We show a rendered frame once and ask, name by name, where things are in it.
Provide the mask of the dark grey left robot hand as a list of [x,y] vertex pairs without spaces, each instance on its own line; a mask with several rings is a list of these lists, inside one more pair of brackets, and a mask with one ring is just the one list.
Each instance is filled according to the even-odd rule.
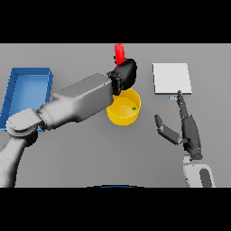
[[136,80],[137,65],[135,60],[126,59],[112,71],[107,72],[107,76],[112,80],[113,94],[119,96],[122,90],[129,89]]

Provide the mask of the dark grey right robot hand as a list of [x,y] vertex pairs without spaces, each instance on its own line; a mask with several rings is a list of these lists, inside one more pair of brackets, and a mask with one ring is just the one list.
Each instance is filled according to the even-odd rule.
[[165,125],[159,115],[154,116],[157,132],[160,136],[175,145],[182,143],[184,151],[189,154],[191,160],[201,160],[202,151],[198,126],[193,116],[188,113],[185,100],[180,90],[177,93],[177,104],[180,110],[182,135],[179,135]]

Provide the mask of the red beaker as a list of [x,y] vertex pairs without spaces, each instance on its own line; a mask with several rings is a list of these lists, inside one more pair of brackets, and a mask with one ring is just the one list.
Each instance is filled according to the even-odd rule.
[[119,66],[121,63],[125,61],[124,45],[122,43],[117,43],[114,46],[114,52],[115,52],[115,64],[116,66]]

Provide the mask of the yellow bowl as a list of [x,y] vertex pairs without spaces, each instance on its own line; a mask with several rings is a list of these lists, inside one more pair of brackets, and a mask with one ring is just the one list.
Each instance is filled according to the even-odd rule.
[[141,98],[139,94],[129,88],[122,90],[119,96],[113,96],[114,102],[106,108],[108,119],[115,125],[128,126],[134,123],[141,109]]

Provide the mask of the pale square measuring scale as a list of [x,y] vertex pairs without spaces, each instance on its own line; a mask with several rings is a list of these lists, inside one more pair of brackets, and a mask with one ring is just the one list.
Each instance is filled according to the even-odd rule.
[[187,63],[153,63],[152,74],[155,95],[192,94]]

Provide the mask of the blue tray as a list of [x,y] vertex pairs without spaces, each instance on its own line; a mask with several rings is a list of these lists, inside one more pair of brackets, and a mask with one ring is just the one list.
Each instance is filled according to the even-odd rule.
[[37,110],[50,101],[52,88],[50,68],[11,68],[0,111],[0,130],[6,130],[7,119],[26,108]]

